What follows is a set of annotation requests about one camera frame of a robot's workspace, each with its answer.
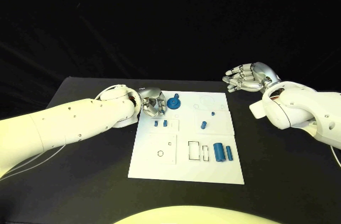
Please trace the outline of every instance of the white paper sheet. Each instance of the white paper sheet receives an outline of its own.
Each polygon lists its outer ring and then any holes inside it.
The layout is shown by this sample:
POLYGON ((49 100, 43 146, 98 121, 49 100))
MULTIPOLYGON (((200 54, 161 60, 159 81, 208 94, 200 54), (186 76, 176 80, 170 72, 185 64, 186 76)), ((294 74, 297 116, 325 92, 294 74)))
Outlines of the white paper sheet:
POLYGON ((225 94, 163 91, 166 99, 174 93, 180 100, 176 110, 167 108, 157 118, 140 114, 127 177, 244 184, 225 94), (200 129, 202 121, 206 121, 205 129, 200 129), (199 160, 189 159, 189 141, 199 142, 199 160), (213 143, 222 143, 224 152, 225 146, 231 147, 232 161, 215 161, 213 143))

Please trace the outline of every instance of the black curtain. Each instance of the black curtain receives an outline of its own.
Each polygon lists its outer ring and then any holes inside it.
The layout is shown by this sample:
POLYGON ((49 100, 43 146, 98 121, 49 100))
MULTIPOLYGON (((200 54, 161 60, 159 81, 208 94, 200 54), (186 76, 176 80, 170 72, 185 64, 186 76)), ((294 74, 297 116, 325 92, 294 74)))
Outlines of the black curtain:
POLYGON ((0 118, 43 109, 68 76, 219 81, 263 62, 339 91, 339 2, 1 0, 0 118))

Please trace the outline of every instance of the metallic robot hand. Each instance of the metallic robot hand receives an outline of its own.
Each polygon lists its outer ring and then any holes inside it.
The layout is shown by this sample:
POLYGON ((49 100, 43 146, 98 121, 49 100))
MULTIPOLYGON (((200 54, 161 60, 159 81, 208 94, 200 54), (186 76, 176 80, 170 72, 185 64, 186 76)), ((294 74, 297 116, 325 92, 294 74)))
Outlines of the metallic robot hand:
POLYGON ((237 90, 264 93, 273 85, 281 82, 274 71, 264 63, 239 65, 228 70, 225 75, 222 81, 229 84, 226 86, 229 93, 237 90))
POLYGON ((156 117, 164 114, 166 111, 166 98, 161 90, 154 87, 141 88, 137 90, 141 98, 141 109, 143 112, 150 116, 156 117))

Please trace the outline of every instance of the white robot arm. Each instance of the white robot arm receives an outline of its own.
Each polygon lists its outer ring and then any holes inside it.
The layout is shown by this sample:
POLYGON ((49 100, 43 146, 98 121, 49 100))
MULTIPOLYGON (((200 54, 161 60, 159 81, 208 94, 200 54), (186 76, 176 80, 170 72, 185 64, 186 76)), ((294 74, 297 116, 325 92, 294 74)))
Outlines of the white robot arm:
POLYGON ((261 100, 250 105, 257 119, 267 116, 278 129, 299 128, 318 141, 341 149, 339 93, 316 92, 302 84, 281 82, 263 63, 241 65, 225 75, 222 81, 229 84, 228 92, 245 90, 263 93, 261 100))
POLYGON ((0 177, 33 155, 88 139, 109 128, 137 122, 143 108, 148 116, 164 113, 159 88, 135 92, 125 85, 108 87, 95 99, 65 103, 43 111, 0 121, 0 177))

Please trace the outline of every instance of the table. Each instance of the table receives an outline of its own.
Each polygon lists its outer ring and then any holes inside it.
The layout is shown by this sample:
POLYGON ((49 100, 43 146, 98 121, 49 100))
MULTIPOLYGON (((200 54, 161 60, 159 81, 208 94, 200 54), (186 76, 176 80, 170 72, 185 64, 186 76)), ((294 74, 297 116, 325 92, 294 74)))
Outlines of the table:
MULTIPOLYGON (((226 92, 222 82, 69 77, 47 107, 94 98, 115 84, 133 89, 226 92)), ((44 164, 0 182, 0 219, 107 224, 153 208, 199 205, 280 223, 341 223, 341 169, 329 146, 303 130, 278 130, 265 118, 254 119, 248 105, 260 100, 260 93, 225 95, 244 185, 127 178, 133 124, 65 146, 44 164)))

